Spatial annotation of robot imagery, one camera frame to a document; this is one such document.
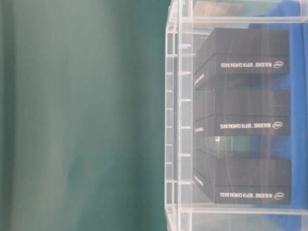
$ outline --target blue cloth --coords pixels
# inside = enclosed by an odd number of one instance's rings
[[[300,7],[295,1],[282,1],[265,16],[299,16]],[[273,80],[267,87],[272,90],[289,90],[291,96],[291,135],[265,136],[252,139],[252,150],[272,157],[290,159],[292,162],[291,204],[275,206],[285,209],[307,209],[307,81],[308,27],[306,24],[251,24],[249,28],[289,30],[290,72]],[[300,231],[300,216],[270,215],[286,231]]]

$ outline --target green backdrop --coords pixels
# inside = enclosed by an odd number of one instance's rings
[[[169,0],[0,1],[1,230],[165,230]]]

